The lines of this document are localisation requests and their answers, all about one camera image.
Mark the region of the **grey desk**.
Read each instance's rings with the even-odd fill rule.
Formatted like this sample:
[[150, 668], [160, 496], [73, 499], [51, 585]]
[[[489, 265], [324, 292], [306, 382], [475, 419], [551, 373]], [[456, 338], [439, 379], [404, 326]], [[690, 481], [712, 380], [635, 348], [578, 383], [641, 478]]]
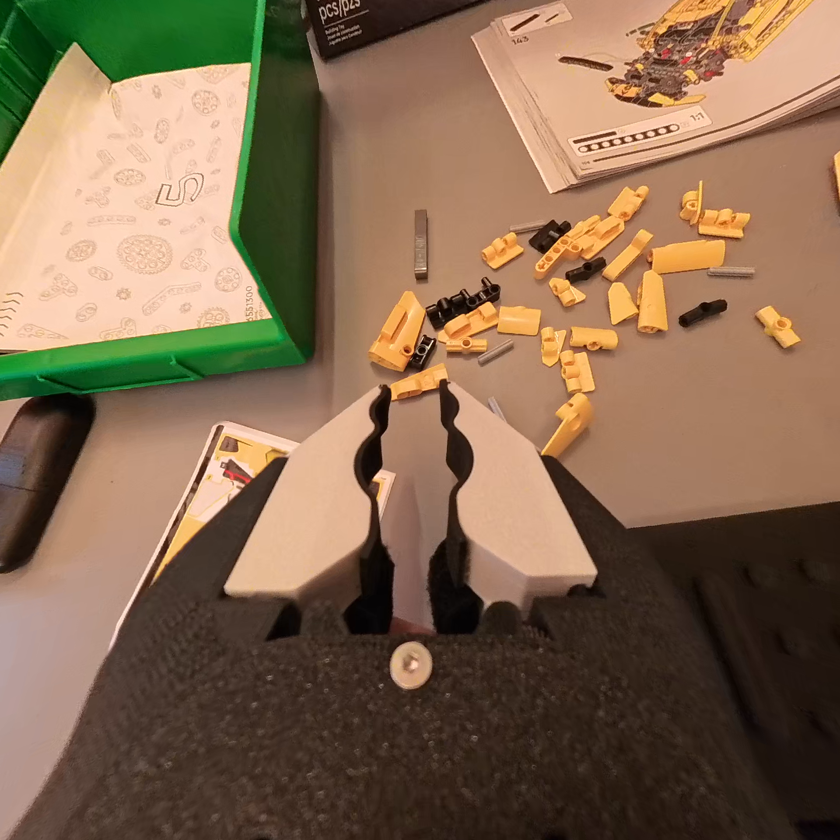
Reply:
[[650, 195], [653, 244], [692, 238], [683, 193], [751, 213], [727, 265], [667, 276], [669, 329], [623, 323], [594, 353], [594, 422], [563, 463], [629, 528], [838, 499], [838, 109], [550, 195], [471, 36], [524, 3], [488, 3], [330, 62], [322, 93], [318, 350], [307, 364], [111, 392], [29, 565], [2, 575], [2, 838], [72, 731], [114, 628], [212, 426], [305, 440], [379, 382], [368, 347], [414, 285], [413, 214], [429, 214], [422, 301], [473, 291], [509, 224]]

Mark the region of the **pile of yellow brick pieces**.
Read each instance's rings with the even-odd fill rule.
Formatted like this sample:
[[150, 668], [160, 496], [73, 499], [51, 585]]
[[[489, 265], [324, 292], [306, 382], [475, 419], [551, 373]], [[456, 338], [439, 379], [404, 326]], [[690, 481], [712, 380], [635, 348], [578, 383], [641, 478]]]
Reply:
[[437, 390], [448, 380], [445, 364], [429, 366], [436, 348], [447, 354], [475, 355], [486, 365], [513, 347], [507, 339], [489, 346], [482, 335], [496, 330], [500, 336], [539, 337], [540, 361], [561, 372], [567, 400], [556, 412], [559, 424], [542, 447], [542, 455], [558, 458], [591, 425], [594, 409], [589, 394], [595, 381], [589, 354], [614, 351], [619, 344], [614, 327], [627, 321], [642, 334], [669, 330], [665, 276], [705, 271], [709, 277], [749, 278], [754, 270], [726, 266], [727, 242], [742, 239], [749, 213], [730, 208], [704, 208], [704, 187], [685, 193], [679, 217], [696, 230], [696, 238], [650, 248], [653, 234], [639, 229], [629, 245], [606, 260], [602, 253], [625, 232], [628, 222], [649, 195], [645, 185], [626, 187], [607, 208], [577, 224], [550, 220], [540, 227], [513, 227], [481, 252], [487, 268], [499, 270], [524, 254], [520, 236], [532, 232], [528, 246], [539, 258], [535, 280], [548, 280], [554, 299], [562, 308], [582, 304], [581, 284], [595, 276], [607, 284], [607, 308], [612, 328], [574, 325], [555, 329], [542, 323], [538, 308], [501, 306], [501, 286], [481, 278], [475, 293], [460, 290], [441, 297], [430, 306], [421, 305], [415, 293], [405, 291], [385, 320], [371, 347], [368, 360], [389, 371], [410, 374], [391, 385], [394, 401]]

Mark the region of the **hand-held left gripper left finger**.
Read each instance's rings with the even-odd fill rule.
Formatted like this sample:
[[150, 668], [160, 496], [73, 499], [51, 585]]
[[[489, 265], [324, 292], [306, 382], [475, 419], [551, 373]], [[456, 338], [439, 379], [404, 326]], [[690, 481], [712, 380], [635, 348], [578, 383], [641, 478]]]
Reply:
[[295, 447], [252, 528], [224, 592], [271, 596], [299, 609], [328, 602], [352, 631], [385, 634], [394, 563], [373, 487], [392, 397], [378, 385]]

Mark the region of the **instruction booklet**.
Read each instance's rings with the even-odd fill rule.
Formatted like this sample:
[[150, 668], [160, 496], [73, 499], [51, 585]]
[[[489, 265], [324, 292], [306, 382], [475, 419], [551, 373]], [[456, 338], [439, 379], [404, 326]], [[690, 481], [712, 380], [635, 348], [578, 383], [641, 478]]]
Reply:
[[838, 107], [839, 2], [547, 2], [473, 43], [558, 193]]

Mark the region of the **white printed paper bag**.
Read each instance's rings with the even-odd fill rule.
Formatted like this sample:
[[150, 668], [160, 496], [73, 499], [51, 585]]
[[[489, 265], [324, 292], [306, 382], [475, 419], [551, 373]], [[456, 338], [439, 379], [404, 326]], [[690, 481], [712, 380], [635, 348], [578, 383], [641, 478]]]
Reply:
[[270, 317], [229, 233], [249, 82], [69, 48], [2, 164], [3, 353]]

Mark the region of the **green storage bin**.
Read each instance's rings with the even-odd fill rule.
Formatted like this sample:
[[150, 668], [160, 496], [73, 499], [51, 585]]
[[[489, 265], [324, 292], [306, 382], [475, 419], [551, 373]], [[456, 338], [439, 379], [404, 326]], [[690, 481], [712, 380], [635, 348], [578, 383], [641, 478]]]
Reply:
[[250, 64], [229, 233], [269, 318], [2, 352], [2, 400], [195, 382], [311, 358], [320, 91], [299, 2], [2, 2], [2, 164], [71, 46], [112, 82]]

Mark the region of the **toy car set box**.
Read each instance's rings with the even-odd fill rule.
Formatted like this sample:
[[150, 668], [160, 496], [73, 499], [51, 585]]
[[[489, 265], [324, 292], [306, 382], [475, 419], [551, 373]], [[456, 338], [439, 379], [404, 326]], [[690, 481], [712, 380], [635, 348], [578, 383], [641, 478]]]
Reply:
[[306, 1], [318, 53], [331, 60], [482, 1]]

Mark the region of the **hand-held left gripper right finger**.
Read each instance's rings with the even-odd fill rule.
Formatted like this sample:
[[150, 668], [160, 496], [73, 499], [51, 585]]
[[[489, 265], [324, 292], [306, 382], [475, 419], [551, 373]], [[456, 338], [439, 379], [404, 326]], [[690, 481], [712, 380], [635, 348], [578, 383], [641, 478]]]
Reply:
[[553, 481], [558, 462], [460, 385], [439, 386], [445, 462], [455, 484], [428, 592], [440, 635], [471, 634], [482, 614], [587, 590], [595, 562]]

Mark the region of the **sticker sheet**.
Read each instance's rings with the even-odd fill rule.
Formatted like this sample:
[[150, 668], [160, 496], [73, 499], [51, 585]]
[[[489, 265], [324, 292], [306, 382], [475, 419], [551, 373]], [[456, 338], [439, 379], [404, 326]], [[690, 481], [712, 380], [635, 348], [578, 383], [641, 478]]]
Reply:
[[288, 457], [297, 446], [288, 438], [241, 424], [213, 426], [178, 507], [115, 626], [110, 648], [138, 600], [174, 557], [270, 463]]

